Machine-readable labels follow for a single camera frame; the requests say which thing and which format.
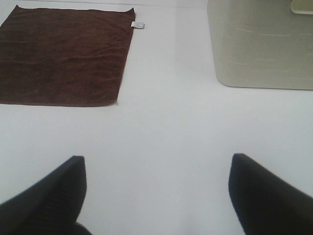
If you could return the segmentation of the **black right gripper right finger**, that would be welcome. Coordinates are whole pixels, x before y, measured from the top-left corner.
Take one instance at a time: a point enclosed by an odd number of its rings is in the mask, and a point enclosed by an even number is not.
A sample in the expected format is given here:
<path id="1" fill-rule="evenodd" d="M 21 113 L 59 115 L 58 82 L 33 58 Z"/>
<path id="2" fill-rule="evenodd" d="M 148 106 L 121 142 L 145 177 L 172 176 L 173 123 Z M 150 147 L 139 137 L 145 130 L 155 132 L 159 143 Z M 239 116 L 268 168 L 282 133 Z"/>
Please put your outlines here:
<path id="1" fill-rule="evenodd" d="M 245 154 L 232 157 L 228 191 L 246 235 L 311 235 L 313 199 Z"/>

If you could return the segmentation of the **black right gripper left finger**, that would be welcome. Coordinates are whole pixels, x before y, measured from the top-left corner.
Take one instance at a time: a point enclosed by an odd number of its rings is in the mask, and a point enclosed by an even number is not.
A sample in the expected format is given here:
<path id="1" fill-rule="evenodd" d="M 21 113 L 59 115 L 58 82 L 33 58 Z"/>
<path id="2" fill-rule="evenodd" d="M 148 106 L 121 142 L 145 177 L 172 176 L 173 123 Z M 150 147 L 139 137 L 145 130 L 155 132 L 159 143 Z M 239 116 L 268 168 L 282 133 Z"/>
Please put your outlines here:
<path id="1" fill-rule="evenodd" d="M 0 205 L 2 235 L 89 235 L 77 222 L 87 191 L 85 159 L 73 156 Z"/>

